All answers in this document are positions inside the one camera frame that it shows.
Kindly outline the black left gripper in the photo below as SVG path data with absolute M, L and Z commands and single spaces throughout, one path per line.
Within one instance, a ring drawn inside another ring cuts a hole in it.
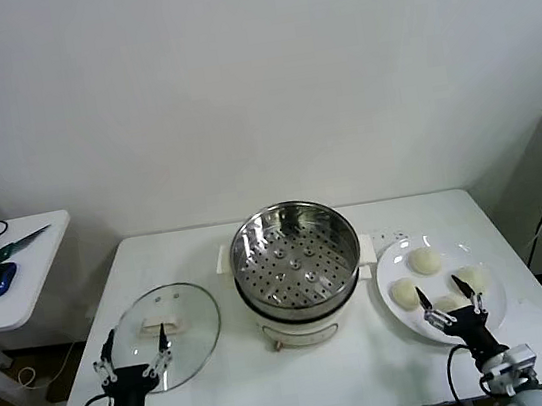
M 160 324 L 158 353 L 149 365 L 121 367 L 115 370 L 111 361 L 114 336 L 114 329 L 111 329 L 102 345 L 99 360 L 93 363 L 93 369 L 100 379 L 105 395 L 113 400 L 114 406 L 145 406 L 147 394 L 159 385 L 159 377 L 166 371 L 173 358 L 165 324 Z

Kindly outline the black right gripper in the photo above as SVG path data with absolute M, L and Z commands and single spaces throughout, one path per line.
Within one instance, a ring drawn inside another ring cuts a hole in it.
M 468 305 L 451 311 L 449 314 L 435 309 L 428 297 L 415 287 L 426 322 L 436 329 L 448 327 L 451 337 L 460 338 L 471 351 L 476 362 L 487 361 L 505 351 L 504 345 L 496 341 L 495 337 L 486 328 L 488 311 L 484 307 L 482 294 L 477 293 L 468 282 L 455 274 L 452 280 L 459 291 L 468 298 Z

